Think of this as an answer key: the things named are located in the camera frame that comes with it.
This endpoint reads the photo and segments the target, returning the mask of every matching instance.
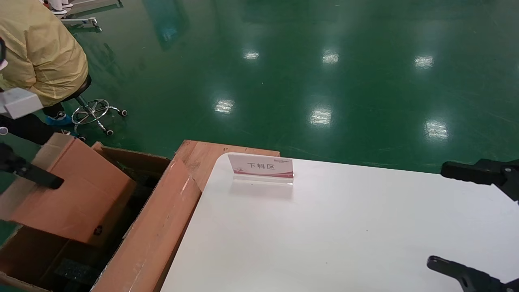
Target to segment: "black pants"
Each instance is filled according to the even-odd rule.
[[[45,144],[52,134],[60,131],[45,124],[34,114],[28,114],[16,120],[0,115],[0,127],[6,127],[9,133],[39,145]]]
[[[57,117],[60,112],[65,112],[65,109],[60,103],[56,103],[51,107],[43,108],[43,113],[50,117]]]

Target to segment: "white device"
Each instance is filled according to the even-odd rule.
[[[12,119],[23,117],[43,108],[38,96],[22,88],[0,92],[0,114]]]

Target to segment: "open cardboard box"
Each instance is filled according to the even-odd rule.
[[[29,292],[62,291],[70,285],[93,292],[158,292],[218,157],[226,152],[279,156],[277,151],[190,140],[172,160],[99,142],[92,148],[137,181],[137,193],[151,181],[151,195],[142,204],[133,204],[139,196],[132,195],[102,247],[19,228],[0,247],[0,283]]]
[[[39,157],[37,155],[33,164],[49,169],[49,165],[41,164],[42,157],[47,157],[46,159],[49,160],[49,157],[56,156],[57,153],[62,152],[64,145],[69,142],[78,142],[82,146],[86,146],[81,141],[70,137],[65,137],[65,139],[63,139],[64,136],[53,138],[52,141],[49,141],[48,147],[44,146],[42,148],[43,151],[41,150],[39,154],[43,152],[43,155]],[[139,197],[139,195],[145,194],[146,189],[149,189],[151,193],[154,183],[159,180],[170,164],[170,160],[165,157],[107,148],[99,142],[89,149],[93,149],[94,153],[103,159],[104,162],[110,164],[124,177],[127,177],[128,181],[132,183],[131,191],[135,190],[134,181],[140,180],[141,183],[137,186],[137,190],[133,194],[128,192],[128,190],[124,190],[122,195],[113,201],[112,206],[117,207],[109,208],[104,218],[99,219],[105,223],[109,222],[108,225],[110,225],[103,225],[102,241],[97,240],[93,242],[88,240],[82,243],[25,225],[18,226],[0,247],[0,283],[30,292],[61,291],[64,290],[65,286],[69,287],[71,283],[79,288],[89,290],[89,287],[94,284],[100,272],[119,246],[122,238],[128,231],[128,227],[139,214],[142,205],[146,202],[147,198]],[[20,189],[20,184],[28,183],[31,184],[30,188],[35,187],[32,182],[25,179],[18,178],[17,180],[20,181],[18,183],[15,181],[11,185],[7,193],[8,196],[4,198],[11,197],[15,193],[13,187]]]

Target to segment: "person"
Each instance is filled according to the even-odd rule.
[[[53,14],[63,15],[67,11],[64,8],[72,8],[74,5],[69,0],[49,0],[50,8]]]
[[[5,130],[8,130],[11,134],[38,145],[45,144],[56,132],[65,135],[71,134],[70,131],[45,124],[35,114],[28,114],[16,120],[0,115],[0,129],[2,129],[2,135],[5,135]]]
[[[47,124],[70,124],[60,101],[86,80],[85,52],[39,0],[0,0],[0,7],[0,37],[9,64],[2,70],[4,90],[20,87],[37,94]]]

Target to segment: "stool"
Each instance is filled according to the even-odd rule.
[[[114,134],[114,131],[106,129],[103,126],[103,124],[101,124],[99,119],[102,116],[104,116],[109,110],[116,111],[120,116],[126,116],[128,115],[128,112],[126,110],[120,110],[116,107],[111,107],[108,101],[104,99],[94,99],[89,102],[84,100],[83,97],[81,97],[81,94],[85,90],[87,90],[91,83],[92,78],[90,77],[90,74],[88,74],[87,79],[85,80],[85,82],[83,82],[80,88],[72,95],[62,100],[61,102],[69,101],[74,98],[79,103],[79,107],[72,114],[72,123],[75,124],[74,131],[76,132],[76,134],[77,127],[79,125],[86,125],[92,122],[97,122],[98,126],[103,130],[103,132],[108,136],[111,136]]]

